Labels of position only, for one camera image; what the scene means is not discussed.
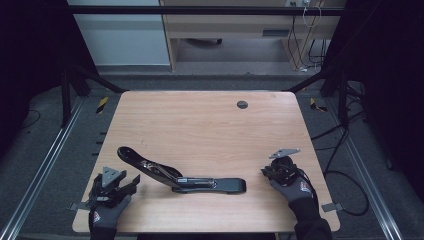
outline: black curtain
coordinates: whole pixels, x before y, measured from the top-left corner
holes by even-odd
[[[348,80],[365,86],[364,107],[387,158],[424,201],[423,10],[423,1],[382,0],[360,29],[354,51],[345,56],[350,65],[343,70]],[[355,21],[364,19],[340,21],[325,67],[358,30]]]
[[[64,66],[98,75],[73,15],[46,12],[45,4],[67,1],[9,0],[0,8],[0,157],[21,129],[31,98],[60,86]],[[83,76],[69,76],[74,86],[88,89]]]

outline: wall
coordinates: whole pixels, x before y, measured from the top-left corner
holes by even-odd
[[[68,0],[69,5],[158,6],[157,0]],[[97,66],[169,66],[160,15],[83,15],[75,19]]]

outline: gray work glove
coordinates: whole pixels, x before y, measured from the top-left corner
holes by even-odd
[[[270,183],[275,190],[287,199],[289,204],[301,198],[313,198],[311,186],[302,177],[298,177],[291,185],[285,187],[273,179],[270,180]]]
[[[108,208],[103,205],[97,206],[93,216],[93,227],[116,228],[118,226],[118,220],[121,213],[130,202],[131,196],[127,195],[114,208]]]

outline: wire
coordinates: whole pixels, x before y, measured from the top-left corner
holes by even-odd
[[[321,8],[319,6],[314,6],[314,7],[318,8],[318,10],[319,10],[319,18],[318,18],[318,21],[317,21],[317,23],[315,25],[308,25],[306,23],[305,13],[306,13],[306,11],[308,11],[308,9],[306,9],[306,6],[305,6],[305,9],[303,9],[303,22],[305,23],[305,25],[307,27],[310,27],[310,28],[314,28],[314,27],[318,26],[319,22],[321,21]]]
[[[352,115],[351,117],[349,117],[349,123],[354,122],[354,121],[356,120],[356,118],[357,118],[358,116],[360,116],[361,114],[363,114],[363,113],[364,113],[364,111],[360,111],[360,112],[358,112],[358,113],[356,113],[356,114]],[[331,129],[329,129],[329,130],[327,130],[327,131],[325,131],[325,132],[323,132],[323,133],[321,133],[321,134],[319,134],[319,135],[317,135],[317,136],[315,136],[315,137],[312,137],[312,138],[311,138],[311,140],[313,141],[313,140],[317,140],[317,139],[319,139],[319,138],[322,138],[322,137],[324,137],[324,136],[326,136],[326,135],[328,135],[328,134],[330,134],[330,133],[332,133],[332,132],[336,131],[337,129],[339,129],[339,128],[340,128],[340,127],[342,127],[342,126],[343,126],[343,124],[339,124],[339,125],[337,125],[337,126],[335,126],[335,127],[331,128]]]
[[[355,179],[353,179],[351,176],[347,175],[346,173],[343,173],[343,172],[340,172],[340,171],[335,171],[335,170],[327,171],[327,174],[329,174],[329,173],[330,174],[338,174],[338,175],[346,177],[347,179],[352,181],[361,190],[362,194],[365,197],[365,208],[361,212],[356,213],[356,212],[349,211],[345,208],[343,208],[342,211],[349,214],[349,215],[356,216],[356,217],[360,217],[360,216],[365,215],[365,213],[367,213],[368,209],[370,208],[370,200],[369,200],[368,195],[365,192],[364,188]]]
[[[336,145],[336,147],[335,147],[335,149],[334,149],[333,153],[331,154],[330,160],[328,161],[327,166],[325,167],[325,170],[324,170],[324,172],[323,172],[323,174],[324,174],[324,178],[326,177],[327,172],[328,172],[328,169],[330,168],[330,165],[331,165],[331,163],[332,163],[332,162],[333,162],[333,160],[334,160],[334,156],[336,155],[337,150],[339,150],[340,145],[342,145],[342,143],[343,143],[343,141],[344,141],[343,139],[344,139],[345,137],[347,137],[348,132],[349,132],[349,129],[348,129],[348,128],[347,128],[347,129],[345,129],[345,130],[343,131],[342,137],[340,138],[339,142],[337,143],[337,145]]]
[[[39,111],[37,111],[37,110],[29,110],[30,112],[36,112],[36,113],[38,113],[38,117],[37,117],[37,119],[35,119],[32,123],[30,123],[30,124],[28,124],[28,125],[26,125],[26,126],[23,126],[22,127],[22,129],[25,129],[25,128],[28,128],[28,127],[30,127],[30,126],[32,126],[32,125],[34,125],[36,122],[38,122],[38,120],[40,120],[40,118],[41,118],[41,113],[39,112]]]

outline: wood grain surface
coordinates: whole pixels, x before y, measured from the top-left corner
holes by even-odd
[[[248,107],[240,109],[238,101]],[[188,177],[246,180],[247,192],[178,194],[120,160],[121,146]],[[296,97],[265,91],[152,91],[122,94],[82,201],[104,166],[123,171],[121,186],[141,174],[138,191],[121,216],[120,232],[285,232],[296,218],[261,168],[280,148],[300,148],[292,155],[317,190],[320,204],[331,203]],[[335,212],[323,213],[331,229]],[[76,232],[88,232],[88,212],[79,210]]]

